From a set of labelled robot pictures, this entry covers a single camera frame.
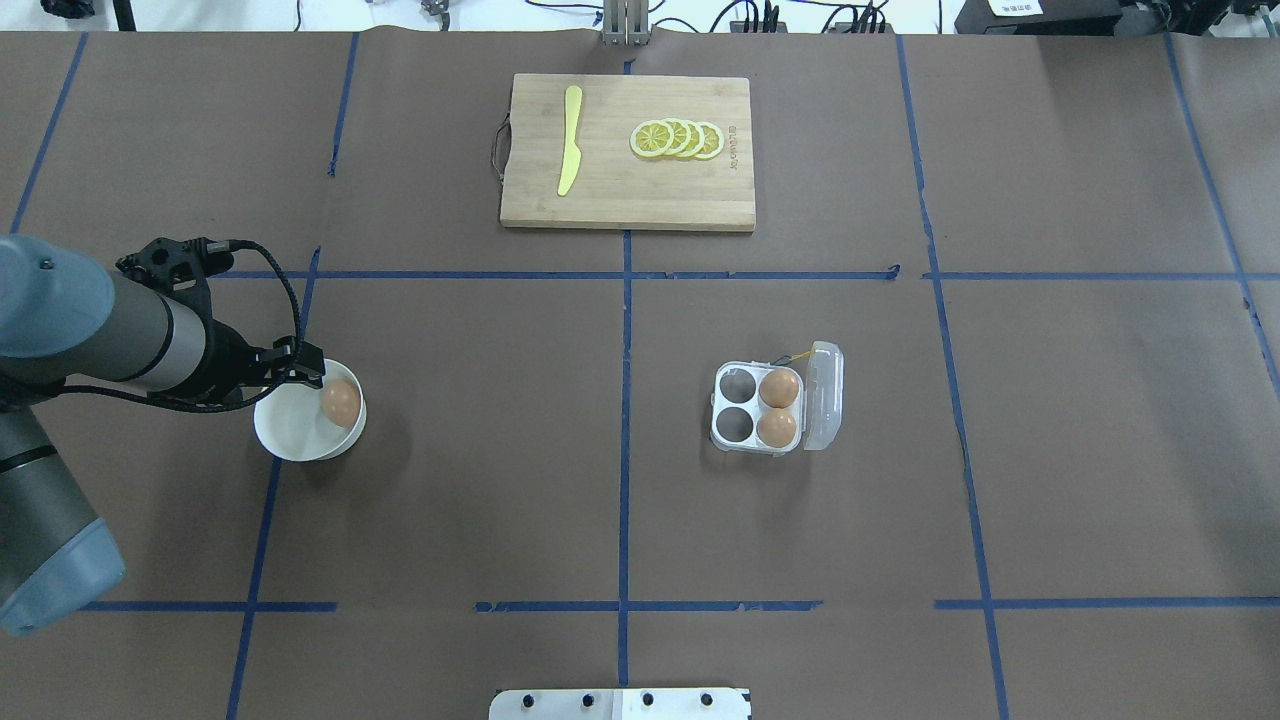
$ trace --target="egg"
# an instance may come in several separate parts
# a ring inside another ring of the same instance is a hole
[[[320,391],[320,410],[334,425],[351,429],[360,418],[360,391],[346,378],[326,382]]]
[[[760,400],[769,407],[790,407],[800,395],[800,378],[795,370],[778,368],[760,382]]]
[[[769,447],[786,447],[796,437],[796,419],[786,410],[769,410],[760,418],[755,433]]]

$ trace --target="cutting board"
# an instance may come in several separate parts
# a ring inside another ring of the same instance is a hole
[[[564,150],[564,88],[582,88],[568,193],[557,195]],[[645,120],[716,123],[724,149],[710,160],[643,159],[631,131]],[[517,74],[511,92],[511,156],[502,188],[502,224],[751,232],[751,90],[746,78]]]

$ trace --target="sliced lemon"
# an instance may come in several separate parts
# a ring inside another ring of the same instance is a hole
[[[705,141],[705,133],[700,123],[686,122],[685,124],[689,126],[689,142],[676,152],[676,158],[692,158],[703,149],[703,142]]]
[[[671,126],[672,132],[676,133],[676,138],[671,141],[671,147],[668,147],[663,155],[675,156],[685,147],[689,147],[689,138],[692,136],[692,132],[687,120],[681,120],[680,118],[663,118],[662,122]]]
[[[664,120],[640,123],[631,131],[631,151],[641,158],[657,158],[671,150],[676,131]]]
[[[698,149],[694,158],[710,160],[719,155],[721,150],[724,150],[724,133],[716,123],[698,123],[698,127],[703,131],[703,146]]]

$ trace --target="knife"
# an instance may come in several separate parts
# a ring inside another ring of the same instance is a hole
[[[577,167],[582,163],[582,151],[577,149],[577,117],[582,111],[582,88],[571,85],[564,88],[564,158],[561,160],[561,184],[556,191],[564,197],[577,178]]]

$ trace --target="egg container lid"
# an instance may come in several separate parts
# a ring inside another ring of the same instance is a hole
[[[833,342],[814,341],[808,365],[804,448],[826,450],[836,439],[845,411],[845,354]]]

